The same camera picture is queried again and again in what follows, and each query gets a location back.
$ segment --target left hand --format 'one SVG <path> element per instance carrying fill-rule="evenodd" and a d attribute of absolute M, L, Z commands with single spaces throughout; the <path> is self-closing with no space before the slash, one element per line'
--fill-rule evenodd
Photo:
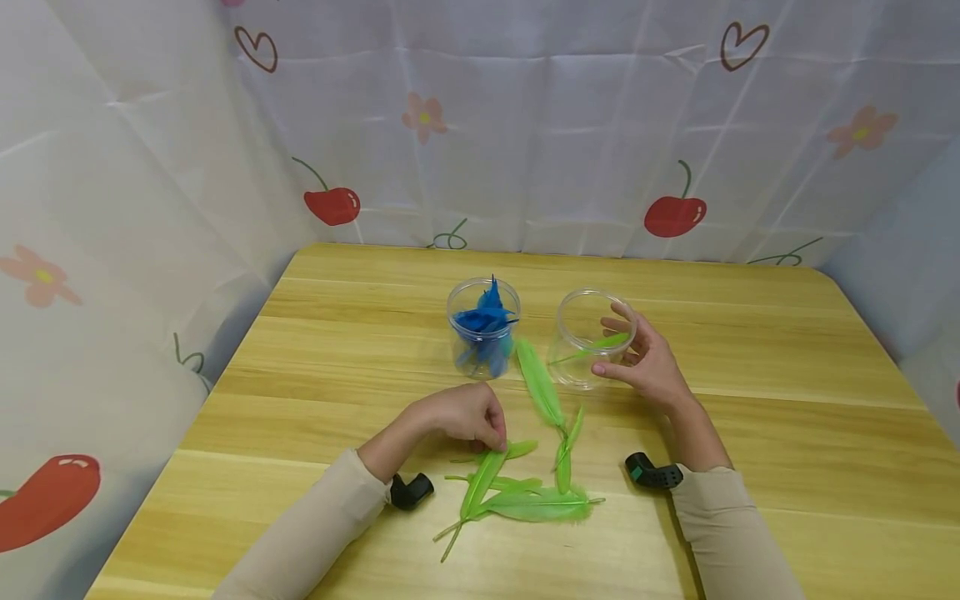
<path fill-rule="evenodd" d="M 478 440 L 500 452 L 507 449 L 503 407 L 486 383 L 441 390 L 417 400 L 407 410 L 455 440 Z"/>

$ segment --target jar rim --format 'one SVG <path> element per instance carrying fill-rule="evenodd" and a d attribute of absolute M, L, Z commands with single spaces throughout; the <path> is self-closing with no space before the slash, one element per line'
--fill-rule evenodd
<path fill-rule="evenodd" d="M 597 351 L 598 348 L 590 348 L 590 342 L 585 341 L 583 338 L 573 335 L 570 333 L 570 330 L 566 328 L 564 324 L 564 307 L 571 300 L 578 298 L 580 296 L 603 296 L 609 299 L 611 302 L 616 302 L 618 304 L 623 304 L 627 307 L 630 317 L 628 322 L 630 323 L 630 337 L 627 338 L 626 342 L 618 344 L 616 346 L 610 346 L 607 348 L 600 348 L 602 351 Z M 588 352 L 590 354 L 617 354 L 622 352 L 630 347 L 630 344 L 634 342 L 636 337 L 636 318 L 634 317 L 634 309 L 629 302 L 615 296 L 606 290 L 601 290 L 594 287 L 583 287 L 577 290 L 573 290 L 567 294 L 563 300 L 560 301 L 560 306 L 557 308 L 557 330 L 560 331 L 560 334 L 567 340 L 571 345 L 576 347 L 580 351 Z"/>
<path fill-rule="evenodd" d="M 471 331 L 466 327 L 457 323 L 457 320 L 453 318 L 453 300 L 462 292 L 467 290 L 467 288 L 473 287 L 475 285 L 490 286 L 493 284 L 493 277 L 473 277 L 470 279 L 465 279 L 450 290 L 449 296 L 446 297 L 446 320 L 450 323 L 450 326 L 462 336 L 475 341 L 482 342 L 485 340 L 496 340 L 506 335 L 510 334 L 513 330 L 516 323 L 510 323 L 503 327 L 500 327 L 496 331 L 487 331 L 484 333 L 477 333 L 476 331 Z M 500 290 L 500 293 L 506 292 L 516 303 L 516 310 L 514 311 L 514 317 L 519 321 L 520 319 L 520 296 L 517 294 L 514 286 L 510 285 L 503 279 L 498 279 L 496 281 L 497 287 Z"/>

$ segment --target blue feather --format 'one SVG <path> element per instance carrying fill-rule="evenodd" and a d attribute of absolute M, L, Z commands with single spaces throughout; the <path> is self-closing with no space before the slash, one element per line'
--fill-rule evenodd
<path fill-rule="evenodd" d="M 461 311 L 453 317 L 466 331 L 476 334 L 493 333 L 517 322 L 517 319 L 509 318 L 515 314 L 514 311 L 503 307 L 496 277 L 491 276 L 491 280 L 490 289 L 477 299 L 476 308 Z M 508 358 L 514 349 L 510 331 L 503 337 L 489 340 L 478 340 L 464 333 L 461 333 L 460 337 L 466 349 L 457 357 L 458 369 L 476 375 L 486 366 L 492 377 L 499 377 L 507 370 Z"/>

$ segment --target empty plastic jar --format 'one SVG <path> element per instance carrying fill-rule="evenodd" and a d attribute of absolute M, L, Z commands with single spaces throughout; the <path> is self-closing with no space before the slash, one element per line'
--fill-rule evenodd
<path fill-rule="evenodd" d="M 520 298 L 507 282 L 497 279 L 503 308 L 510 311 L 508 321 L 519 320 Z M 453 364 L 457 371 L 474 379 L 496 379 L 510 368 L 514 351 L 516 323 L 496 330 L 474 331 L 458 323 L 458 315 L 477 308 L 480 297 L 491 289 L 492 277 L 475 277 L 458 284 L 446 299 L 446 319 L 450 323 Z"/>
<path fill-rule="evenodd" d="M 625 307 L 627 317 L 613 312 L 611 305 Z M 600 320 L 611 317 L 624 322 L 624 331 L 606 336 Z M 634 312 L 625 300 L 602 290 L 583 288 L 566 295 L 557 309 L 553 343 L 547 352 L 547 367 L 565 385 L 589 390 L 601 385 L 590 368 L 597 361 L 617 362 L 636 336 Z"/>

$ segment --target curtain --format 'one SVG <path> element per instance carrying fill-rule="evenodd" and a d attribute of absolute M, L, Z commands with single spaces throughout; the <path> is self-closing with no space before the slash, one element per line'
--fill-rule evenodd
<path fill-rule="evenodd" d="M 83 597 L 298 248 L 821 265 L 956 135 L 958 25 L 949 0 L 8 0 L 0 595 Z"/>
<path fill-rule="evenodd" d="M 324 239 L 220 8 L 4 2 L 2 598 L 84 596 L 289 257 Z"/>
<path fill-rule="evenodd" d="M 816 266 L 960 128 L 950 1 L 224 4 L 341 242 Z"/>
<path fill-rule="evenodd" d="M 960 138 L 825 266 L 960 448 Z"/>

